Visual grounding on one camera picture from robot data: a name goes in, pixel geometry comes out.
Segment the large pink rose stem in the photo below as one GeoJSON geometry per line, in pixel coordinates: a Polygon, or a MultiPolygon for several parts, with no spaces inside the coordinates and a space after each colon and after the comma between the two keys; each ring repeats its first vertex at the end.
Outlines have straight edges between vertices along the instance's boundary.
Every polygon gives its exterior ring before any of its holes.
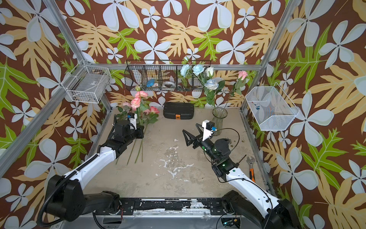
{"type": "MultiPolygon", "coordinates": [[[[148,110],[145,110],[140,115],[140,122],[139,122],[139,124],[144,127],[144,130],[143,130],[143,133],[144,134],[147,131],[147,127],[149,125],[149,121],[150,121],[150,110],[148,109],[148,110]]],[[[143,162],[144,161],[143,157],[144,157],[144,140],[142,139],[134,163],[136,164],[138,161],[143,162]]]]}

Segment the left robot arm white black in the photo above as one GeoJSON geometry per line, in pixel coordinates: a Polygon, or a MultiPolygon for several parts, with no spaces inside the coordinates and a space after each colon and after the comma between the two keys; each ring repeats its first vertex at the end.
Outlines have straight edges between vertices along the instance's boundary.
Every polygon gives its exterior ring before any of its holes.
{"type": "Polygon", "coordinates": [[[106,142],[97,152],[72,171],[53,176],[47,185],[45,202],[39,211],[37,224],[50,227],[61,221],[74,221],[97,211],[117,213],[120,196],[111,191],[84,194],[87,184],[107,165],[116,160],[135,140],[144,137],[144,128],[137,124],[135,114],[125,120],[115,119],[106,142]]]}

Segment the pink carnation spray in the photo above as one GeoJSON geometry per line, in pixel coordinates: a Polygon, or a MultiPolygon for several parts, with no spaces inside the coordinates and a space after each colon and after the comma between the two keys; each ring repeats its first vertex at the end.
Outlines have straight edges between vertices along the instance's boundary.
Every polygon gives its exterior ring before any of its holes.
{"type": "Polygon", "coordinates": [[[131,101],[131,108],[134,113],[137,114],[137,123],[139,123],[138,118],[140,116],[140,112],[142,113],[144,110],[149,109],[149,106],[146,103],[148,94],[143,91],[139,85],[135,87],[135,90],[136,93],[134,99],[131,101]]]}

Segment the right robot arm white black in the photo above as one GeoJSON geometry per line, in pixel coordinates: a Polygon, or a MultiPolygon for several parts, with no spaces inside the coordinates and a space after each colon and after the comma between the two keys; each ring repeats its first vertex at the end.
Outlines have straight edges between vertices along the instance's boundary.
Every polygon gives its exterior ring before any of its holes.
{"type": "Polygon", "coordinates": [[[280,200],[258,186],[235,163],[230,154],[231,140],[220,138],[212,142],[217,131],[214,123],[206,120],[196,124],[199,135],[186,130],[182,133],[187,146],[201,148],[220,183],[228,183],[236,190],[222,197],[224,210],[228,214],[241,215],[261,229],[300,229],[300,220],[296,210],[288,200],[280,200]]]}

